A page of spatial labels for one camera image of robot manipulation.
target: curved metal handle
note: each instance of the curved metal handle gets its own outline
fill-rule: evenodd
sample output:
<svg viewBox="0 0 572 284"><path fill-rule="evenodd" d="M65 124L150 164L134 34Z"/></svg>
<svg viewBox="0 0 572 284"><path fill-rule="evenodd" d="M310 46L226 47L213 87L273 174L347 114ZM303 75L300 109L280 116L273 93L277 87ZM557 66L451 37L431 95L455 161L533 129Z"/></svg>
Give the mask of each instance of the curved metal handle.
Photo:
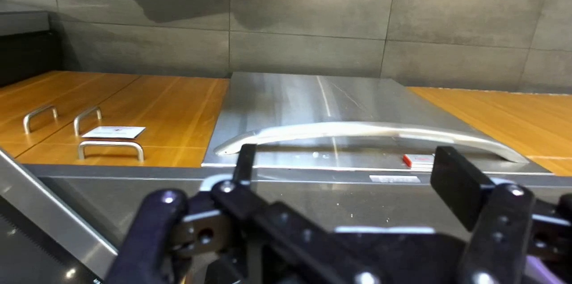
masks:
<svg viewBox="0 0 572 284"><path fill-rule="evenodd" d="M42 113L43 111L49 110L51 109L51 113L54 115L54 119L57 119L58 117L58 110L55 108L54 105L44 105L42 107L39 107L33 111L31 111L30 113L26 114L26 116L24 117L23 120L23 124L24 124L24 132L26 132L26 134L30 134L30 120L32 117L38 115L39 113Z"/></svg>
<svg viewBox="0 0 572 284"><path fill-rule="evenodd" d="M76 135L80 135L80 121L81 121L81 119L83 119L89 113L92 113L93 111L96 112L97 119L101 119L101 109L98 106L94 106L94 107L90 107L90 108L86 109L85 111L83 111L79 115L77 115L75 119L73 119L73 130L75 131Z"/></svg>
<svg viewBox="0 0 572 284"><path fill-rule="evenodd" d="M314 139L316 137L339 136L388 136L402 139L435 141L447 144L460 144L488 150L508 161L528 163L529 161L515 150L493 139L471 135L459 131L384 122L324 122L283 127L268 127L248 131L235 136L214 149L219 156L240 151L243 144L266 144L279 141Z"/></svg>
<svg viewBox="0 0 572 284"><path fill-rule="evenodd" d="M77 155L80 160L85 160L85 147L88 146L96 146L96 147L129 147L135 148L137 150L137 159L139 162L145 161L145 155L143 155L143 148L141 145L135 142L122 142L122 141L83 141L77 147Z"/></svg>

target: white sticker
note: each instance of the white sticker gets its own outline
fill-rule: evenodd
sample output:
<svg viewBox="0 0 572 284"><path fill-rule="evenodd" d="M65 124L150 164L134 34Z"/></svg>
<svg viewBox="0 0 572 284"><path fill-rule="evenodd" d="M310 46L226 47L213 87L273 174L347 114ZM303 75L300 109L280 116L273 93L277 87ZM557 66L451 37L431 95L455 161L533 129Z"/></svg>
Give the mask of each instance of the white sticker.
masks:
<svg viewBox="0 0 572 284"><path fill-rule="evenodd" d="M106 139L135 139L144 127L96 127L82 137L98 137Z"/></svg>
<svg viewBox="0 0 572 284"><path fill-rule="evenodd" d="M421 183L417 176L377 176L372 174L370 179L380 183Z"/></svg>

